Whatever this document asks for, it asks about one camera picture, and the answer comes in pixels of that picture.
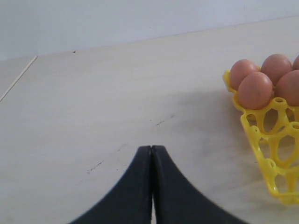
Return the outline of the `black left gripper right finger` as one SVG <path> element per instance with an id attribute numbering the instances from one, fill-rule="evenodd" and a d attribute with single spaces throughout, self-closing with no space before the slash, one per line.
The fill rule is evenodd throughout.
<path id="1" fill-rule="evenodd" d="M 164 146 L 152 146 L 157 224 L 244 224 L 199 192 L 180 172 Z"/>

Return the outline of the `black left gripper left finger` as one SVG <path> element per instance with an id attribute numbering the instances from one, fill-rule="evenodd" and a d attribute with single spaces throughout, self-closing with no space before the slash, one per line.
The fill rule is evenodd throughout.
<path id="1" fill-rule="evenodd" d="M 139 147 L 114 187 L 73 224 L 150 224 L 151 146 Z"/>

